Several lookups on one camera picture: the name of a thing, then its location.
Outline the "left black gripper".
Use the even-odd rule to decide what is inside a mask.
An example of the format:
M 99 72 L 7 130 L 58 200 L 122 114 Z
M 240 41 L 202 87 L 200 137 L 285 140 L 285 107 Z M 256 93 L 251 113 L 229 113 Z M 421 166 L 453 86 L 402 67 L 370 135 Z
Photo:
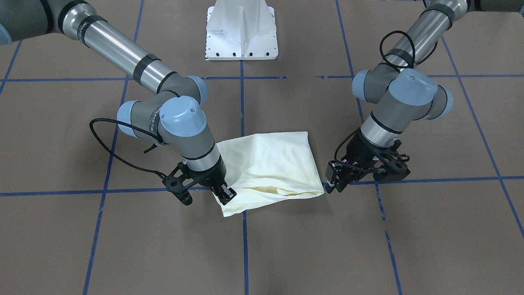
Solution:
M 341 193 L 350 184 L 359 181 L 367 174 L 374 172 L 382 163 L 374 156 L 373 147 L 360 129 L 356 129 L 337 147 L 334 159 L 329 161 L 326 169 L 326 193 L 335 189 Z

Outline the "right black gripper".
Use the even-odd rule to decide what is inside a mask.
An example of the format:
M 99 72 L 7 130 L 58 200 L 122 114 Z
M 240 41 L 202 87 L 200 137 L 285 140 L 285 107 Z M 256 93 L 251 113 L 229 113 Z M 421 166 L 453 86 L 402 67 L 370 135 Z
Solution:
M 200 185 L 209 187 L 222 205 L 226 205 L 237 195 L 225 181 L 226 167 L 222 158 L 219 158 L 217 163 L 207 170 L 196 171 L 189 168 L 189 175 Z

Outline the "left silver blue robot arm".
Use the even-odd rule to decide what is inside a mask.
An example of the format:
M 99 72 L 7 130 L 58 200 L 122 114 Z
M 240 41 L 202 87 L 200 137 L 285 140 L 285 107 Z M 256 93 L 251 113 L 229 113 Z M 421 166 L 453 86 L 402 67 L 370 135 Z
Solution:
M 372 174 L 375 181 L 395 182 L 409 174 L 409 157 L 400 154 L 399 136 L 415 120 L 446 116 L 454 104 L 451 92 L 416 70 L 434 51 L 438 40 L 468 12 L 523 13 L 522 0 L 431 0 L 414 24 L 397 31 L 393 48 L 379 49 L 381 62 L 352 79 L 352 93 L 375 108 L 361 127 L 341 145 L 326 169 L 325 191 L 342 192 L 346 186 Z

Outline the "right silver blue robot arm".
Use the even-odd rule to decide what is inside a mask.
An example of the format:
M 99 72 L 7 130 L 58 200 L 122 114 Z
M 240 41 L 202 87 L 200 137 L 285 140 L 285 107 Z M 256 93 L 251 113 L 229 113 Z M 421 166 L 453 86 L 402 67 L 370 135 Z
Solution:
M 2 0 L 2 45 L 51 33 L 79 41 L 125 73 L 125 82 L 133 80 L 153 93 L 147 101 L 122 103 L 116 119 L 90 121 L 94 138 L 112 157 L 155 174 L 187 206 L 193 201 L 189 190 L 197 184 L 209 188 L 223 205 L 236 196 L 225 181 L 226 166 L 201 107 L 208 99 L 208 87 L 200 77 L 172 70 L 84 0 Z M 151 140 L 151 149 L 173 145 L 182 161 L 169 174 L 135 166 L 104 144 L 94 129 L 98 122 L 114 123 L 128 136 Z

